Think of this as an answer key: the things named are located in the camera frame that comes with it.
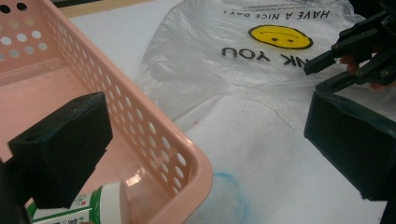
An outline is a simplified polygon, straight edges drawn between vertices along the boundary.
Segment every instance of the finger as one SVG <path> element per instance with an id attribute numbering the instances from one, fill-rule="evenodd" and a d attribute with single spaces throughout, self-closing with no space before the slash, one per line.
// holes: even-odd
<path id="1" fill-rule="evenodd" d="M 348 71 L 349 74 L 355 74 L 356 71 L 359 69 L 359 64 L 358 63 L 349 63 L 346 66 L 346 70 Z"/>
<path id="2" fill-rule="evenodd" d="M 353 63 L 355 62 L 355 56 L 353 54 L 346 54 L 340 58 L 340 63 Z"/>
<path id="3" fill-rule="evenodd" d="M 387 86 L 383 86 L 379 83 L 370 83 L 370 89 L 372 89 L 373 91 L 382 91 L 386 88 Z"/>

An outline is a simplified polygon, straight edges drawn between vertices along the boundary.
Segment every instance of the hand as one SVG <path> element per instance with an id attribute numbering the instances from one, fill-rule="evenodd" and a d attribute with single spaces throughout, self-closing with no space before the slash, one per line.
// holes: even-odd
<path id="1" fill-rule="evenodd" d="M 384 47 L 382 47 L 382 46 L 374 46 L 373 47 L 373 53 L 381 53 L 382 51 L 384 51 Z M 346 64 L 346 70 L 348 71 L 348 73 L 353 74 L 353 75 L 360 68 L 359 63 L 356 62 L 356 60 L 355 60 L 355 56 L 351 53 L 346 54 L 343 57 L 341 57 L 340 63 Z M 374 83 L 374 82 L 370 83 L 370 88 L 373 91 L 384 90 L 386 87 L 390 87 L 390 86 L 396 86 L 396 81 L 390 83 L 388 86 L 383 86 L 379 83 Z"/>

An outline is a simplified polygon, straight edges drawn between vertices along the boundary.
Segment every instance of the product label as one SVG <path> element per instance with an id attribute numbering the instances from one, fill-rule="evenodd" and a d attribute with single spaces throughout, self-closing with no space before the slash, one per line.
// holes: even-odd
<path id="1" fill-rule="evenodd" d="M 35 215 L 33 216 L 34 223 L 78 224 L 82 221 L 88 221 L 91 196 L 92 195 L 90 193 L 78 195 L 69 209 L 66 208 L 37 209 L 35 211 Z M 36 220 L 40 218 L 46 218 L 46 220 L 36 222 Z"/>
<path id="2" fill-rule="evenodd" d="M 34 222 L 35 224 L 79 224 L 90 221 L 90 210 L 82 210 L 68 215 L 55 216 Z"/>

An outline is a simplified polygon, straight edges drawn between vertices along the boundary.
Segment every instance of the bottle cap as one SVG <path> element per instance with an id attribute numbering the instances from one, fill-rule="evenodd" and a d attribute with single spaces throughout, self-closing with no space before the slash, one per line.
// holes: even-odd
<path id="1" fill-rule="evenodd" d="M 126 184 L 118 182 L 104 185 L 100 199 L 100 220 L 107 224 L 129 224 L 129 201 Z"/>

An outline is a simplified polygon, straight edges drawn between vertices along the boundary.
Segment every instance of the pink plastic basket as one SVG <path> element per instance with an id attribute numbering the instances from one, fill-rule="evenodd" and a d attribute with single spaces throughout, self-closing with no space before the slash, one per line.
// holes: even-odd
<path id="1" fill-rule="evenodd" d="M 205 154 L 50 0 L 0 1 L 3 161 L 10 139 L 94 91 L 106 94 L 115 136 L 82 191 L 124 180 L 131 223 L 183 222 L 211 188 Z"/>

